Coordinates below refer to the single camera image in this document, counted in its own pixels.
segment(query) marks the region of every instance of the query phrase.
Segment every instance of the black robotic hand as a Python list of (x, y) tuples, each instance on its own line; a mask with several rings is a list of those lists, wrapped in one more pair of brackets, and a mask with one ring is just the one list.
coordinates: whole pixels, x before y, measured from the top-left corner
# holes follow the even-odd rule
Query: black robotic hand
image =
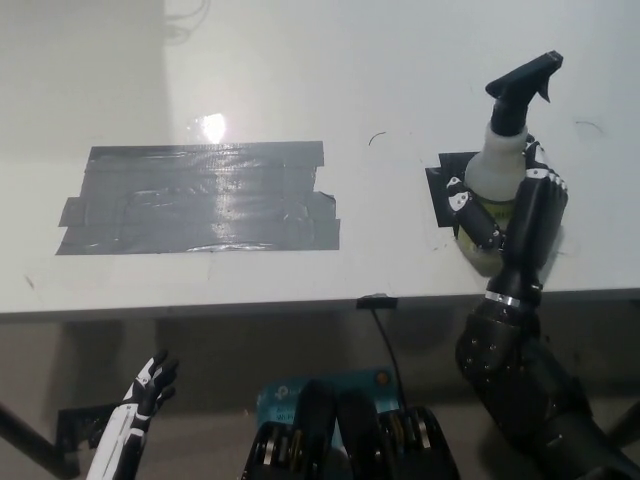
[(526, 176), (506, 232), (460, 179), (452, 178), (447, 191), (455, 218), (478, 248), (502, 253), (503, 268), (489, 282), (488, 291), (535, 307), (542, 289), (538, 273), (549, 258), (569, 197), (540, 143), (530, 140), (524, 152)]

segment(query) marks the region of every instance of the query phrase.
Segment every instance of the wire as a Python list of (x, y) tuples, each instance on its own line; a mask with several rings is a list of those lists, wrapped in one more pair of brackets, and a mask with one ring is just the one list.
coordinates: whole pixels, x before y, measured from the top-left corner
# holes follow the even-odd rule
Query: wire
[(391, 358), (391, 363), (393, 364), (393, 371), (396, 376), (396, 382), (398, 382), (398, 403), (400, 403), (401, 408), (407, 407), (407, 398), (404, 394), (404, 386), (402, 385), (402, 378), (400, 378), (400, 367), (398, 367), (398, 361), (396, 360), (396, 355), (393, 353), (393, 348), (391, 347), (391, 342), (389, 341), (389, 337), (387, 336), (387, 332), (385, 332), (384, 327), (382, 326), (382, 322), (378, 317), (378, 313), (371, 309), (371, 315), (373, 315), (373, 319), (378, 326), (378, 331), (380, 332), (380, 336), (384, 341), (385, 346), (387, 347), (387, 352), (389, 352), (389, 357)]
[(168, 15), (165, 18), (167, 20), (175, 21), (175, 20), (184, 20), (185, 18), (189, 18), (189, 17), (195, 17), (196, 15), (198, 15), (202, 10), (204, 10), (207, 7), (207, 4), (210, 4), (210, 3), (211, 2), (209, 2), (207, 0), (202, 0), (200, 2), (200, 5), (198, 6), (198, 8), (196, 8), (194, 11), (192, 11), (190, 13), (179, 13), (177, 15)]

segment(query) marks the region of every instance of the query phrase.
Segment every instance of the gray duct tape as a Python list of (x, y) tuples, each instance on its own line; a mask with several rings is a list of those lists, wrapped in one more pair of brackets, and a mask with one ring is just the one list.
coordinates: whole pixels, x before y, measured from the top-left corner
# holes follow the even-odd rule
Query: gray duct tape
[(322, 142), (93, 147), (87, 171), (194, 171), (219, 168), (321, 167)]
[(58, 255), (337, 250), (340, 220), (70, 227)]
[(69, 198), (61, 227), (94, 225), (151, 225), (174, 222), (333, 220), (335, 200), (321, 192), (281, 197), (273, 195), (186, 195), (157, 191), (136, 192), (129, 198)]
[(87, 172), (83, 198), (120, 198), (134, 192), (216, 195), (254, 193), (287, 195), (312, 192), (315, 167), (217, 169), (208, 172)]
[(94, 147), (59, 255), (339, 248), (322, 142)]

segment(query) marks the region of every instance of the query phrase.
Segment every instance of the black tape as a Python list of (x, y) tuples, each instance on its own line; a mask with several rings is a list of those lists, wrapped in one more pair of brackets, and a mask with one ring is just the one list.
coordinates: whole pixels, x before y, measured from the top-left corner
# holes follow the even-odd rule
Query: black tape
[(467, 164), (476, 153), (478, 152), (440, 153), (438, 154), (440, 167), (425, 169), (438, 227), (451, 227), (456, 236), (458, 235), (458, 224), (449, 208), (447, 183), (453, 177), (458, 177), (464, 181), (464, 172), (467, 169)]

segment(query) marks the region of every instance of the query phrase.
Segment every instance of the white robotic hand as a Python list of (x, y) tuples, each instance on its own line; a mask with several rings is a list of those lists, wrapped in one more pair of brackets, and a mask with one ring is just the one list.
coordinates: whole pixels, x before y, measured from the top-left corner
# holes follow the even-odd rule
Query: white robotic hand
[(140, 370), (122, 404), (111, 414), (87, 480), (132, 480), (138, 471), (151, 419), (175, 394), (178, 362), (161, 351)]

